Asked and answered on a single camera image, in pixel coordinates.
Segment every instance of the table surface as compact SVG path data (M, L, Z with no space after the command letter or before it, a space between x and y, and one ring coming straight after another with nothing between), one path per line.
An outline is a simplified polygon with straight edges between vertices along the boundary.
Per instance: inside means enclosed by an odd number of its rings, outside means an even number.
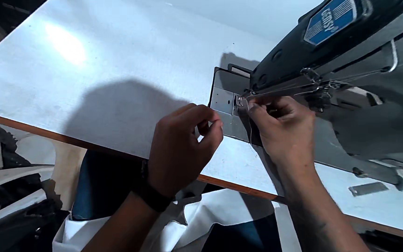
M162 116L208 104L214 67L253 69L320 2L48 0L0 43L0 123L148 158ZM225 137L202 175L278 195L260 156ZM403 231L403 192L353 197L375 180L316 169L345 214Z

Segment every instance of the industrial sewing machine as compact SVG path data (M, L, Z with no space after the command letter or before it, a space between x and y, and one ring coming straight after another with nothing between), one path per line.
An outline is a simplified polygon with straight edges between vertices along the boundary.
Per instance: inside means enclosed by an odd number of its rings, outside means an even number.
M216 68L210 106L224 135L259 146L247 100L290 95L317 113L315 160L403 179L403 0L326 0L255 67Z

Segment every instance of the blue logo badge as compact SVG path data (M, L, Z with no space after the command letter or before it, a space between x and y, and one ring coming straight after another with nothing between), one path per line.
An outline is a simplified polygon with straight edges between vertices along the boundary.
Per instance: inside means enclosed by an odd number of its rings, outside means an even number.
M304 40L318 45L357 18L354 0L332 0L310 18Z

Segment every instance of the person's leg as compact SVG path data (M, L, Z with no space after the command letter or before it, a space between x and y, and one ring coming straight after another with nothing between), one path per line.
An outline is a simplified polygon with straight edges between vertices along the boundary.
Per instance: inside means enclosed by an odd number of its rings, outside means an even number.
M88 150L80 168L72 219L86 221L114 214L140 176L141 165L140 160Z

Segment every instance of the hand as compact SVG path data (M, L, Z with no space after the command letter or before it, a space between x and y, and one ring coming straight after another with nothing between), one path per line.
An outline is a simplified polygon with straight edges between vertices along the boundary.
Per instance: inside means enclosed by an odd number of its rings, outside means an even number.
M200 142L194 135L196 126L204 136ZM193 103L163 117L153 135L149 184L162 195L173 197L196 180L223 140L222 126L214 110Z
M249 116L259 128L273 163L283 167L313 165L315 112L289 96L266 97L249 101Z

